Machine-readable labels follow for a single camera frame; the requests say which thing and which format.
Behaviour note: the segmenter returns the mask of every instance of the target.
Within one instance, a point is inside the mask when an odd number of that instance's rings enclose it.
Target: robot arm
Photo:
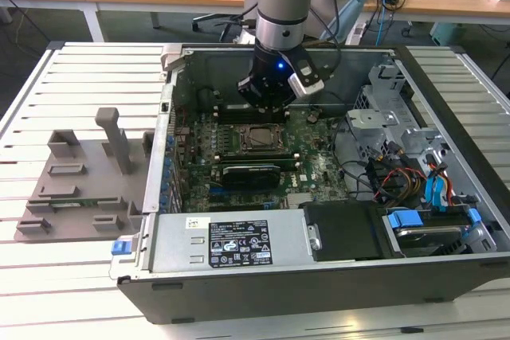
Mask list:
[[[301,46],[311,0],[259,0],[249,76],[237,90],[261,112],[277,112],[296,96],[324,87],[332,72],[317,68]]]

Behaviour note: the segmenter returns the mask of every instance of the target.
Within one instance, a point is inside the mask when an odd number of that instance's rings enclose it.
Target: gray carpet floor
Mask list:
[[[29,10],[28,15],[53,41],[91,41],[83,14],[71,10]],[[217,42],[222,31],[216,21],[206,21],[202,31],[191,31],[193,14],[160,14],[160,29],[153,29],[149,13],[103,12],[101,23],[110,41],[122,42]],[[13,12],[13,22],[0,25],[0,116],[3,115],[19,89],[30,75],[46,47],[45,39],[19,12]],[[388,31],[384,45],[434,45],[429,36],[430,23],[414,23],[409,37],[401,34],[407,23],[395,22]],[[461,46],[478,66],[491,76],[499,63],[510,53],[510,30],[504,26],[466,25],[466,32],[456,45]],[[231,41],[239,32],[232,28],[227,37]],[[367,32],[362,44],[373,45],[377,32]],[[510,83],[510,61],[495,78],[495,83],[507,94]]]

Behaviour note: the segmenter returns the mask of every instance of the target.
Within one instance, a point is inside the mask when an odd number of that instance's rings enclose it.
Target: blue cable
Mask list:
[[[377,40],[375,41],[375,46],[377,47],[379,45],[379,39],[381,38],[381,31],[383,31],[383,24],[384,24],[384,11],[386,10],[386,2],[385,0],[382,0],[382,20],[381,20],[381,24],[379,25],[379,33],[377,34]]]

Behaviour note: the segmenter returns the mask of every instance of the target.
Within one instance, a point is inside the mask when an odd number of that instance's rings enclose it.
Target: black plastic cover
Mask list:
[[[400,257],[391,250],[380,206],[372,201],[327,201],[304,205],[308,225],[319,232],[318,262]]]

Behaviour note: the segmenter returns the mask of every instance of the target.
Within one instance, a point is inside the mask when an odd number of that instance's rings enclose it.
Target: cpu socket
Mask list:
[[[242,150],[272,151],[283,148],[281,130],[277,125],[248,126],[241,129]]]

